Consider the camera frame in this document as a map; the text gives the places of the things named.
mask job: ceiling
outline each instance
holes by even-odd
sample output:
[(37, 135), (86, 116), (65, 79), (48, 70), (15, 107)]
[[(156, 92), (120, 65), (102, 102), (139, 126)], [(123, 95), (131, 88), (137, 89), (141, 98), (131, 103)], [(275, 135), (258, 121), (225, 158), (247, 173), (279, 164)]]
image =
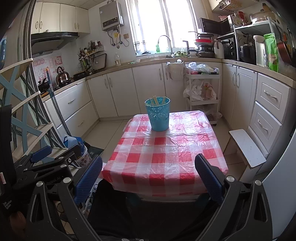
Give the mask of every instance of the ceiling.
[(104, 2), (105, 0), (37, 0), (37, 2), (56, 2), (68, 4), (76, 7), (81, 7), (85, 9), (90, 9), (91, 7)]

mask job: green bottle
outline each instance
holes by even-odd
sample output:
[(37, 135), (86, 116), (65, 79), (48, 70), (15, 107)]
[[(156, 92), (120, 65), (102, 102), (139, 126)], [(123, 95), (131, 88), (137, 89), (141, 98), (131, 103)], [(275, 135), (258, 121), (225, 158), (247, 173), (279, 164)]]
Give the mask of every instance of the green bottle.
[(156, 45), (156, 53), (160, 53), (159, 44)]

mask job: checkered tablecloth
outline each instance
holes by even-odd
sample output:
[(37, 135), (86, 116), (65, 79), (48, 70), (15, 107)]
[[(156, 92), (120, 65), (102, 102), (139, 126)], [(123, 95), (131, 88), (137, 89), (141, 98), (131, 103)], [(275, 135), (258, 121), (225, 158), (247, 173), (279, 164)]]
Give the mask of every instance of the checkered tablecloth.
[(146, 196), (206, 192), (195, 156), (228, 171), (216, 135), (201, 111), (170, 113), (166, 131), (151, 130), (148, 115), (135, 115), (100, 174), (115, 190)]

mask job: blue bucket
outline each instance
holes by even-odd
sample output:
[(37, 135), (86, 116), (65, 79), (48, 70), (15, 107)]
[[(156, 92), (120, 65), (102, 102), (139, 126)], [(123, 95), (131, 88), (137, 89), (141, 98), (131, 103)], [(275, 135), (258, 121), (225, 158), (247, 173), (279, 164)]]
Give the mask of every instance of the blue bucket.
[[(164, 97), (157, 97), (158, 103), (162, 103)], [(151, 105), (151, 100), (145, 101), (146, 104)], [(165, 131), (168, 129), (168, 121), (170, 116), (170, 99), (166, 98), (163, 105), (146, 106), (151, 128), (154, 131)]]

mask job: metal screw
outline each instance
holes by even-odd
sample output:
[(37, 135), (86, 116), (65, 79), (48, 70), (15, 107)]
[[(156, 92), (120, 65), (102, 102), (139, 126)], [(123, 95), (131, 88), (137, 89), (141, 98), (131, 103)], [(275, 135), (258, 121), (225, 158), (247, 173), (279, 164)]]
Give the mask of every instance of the metal screw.
[(255, 181), (255, 184), (258, 185), (258, 186), (261, 186), (262, 185), (262, 182), (260, 180), (256, 180)]
[(39, 181), (39, 182), (36, 183), (36, 186), (37, 187), (41, 187), (42, 185), (43, 185), (43, 182), (42, 181)]
[(228, 176), (228, 177), (226, 177), (226, 180), (233, 183), (235, 179), (233, 176)]
[(64, 182), (64, 183), (69, 183), (69, 182), (71, 182), (71, 178), (70, 178), (70, 177), (65, 177), (65, 178), (63, 179), (63, 182)]

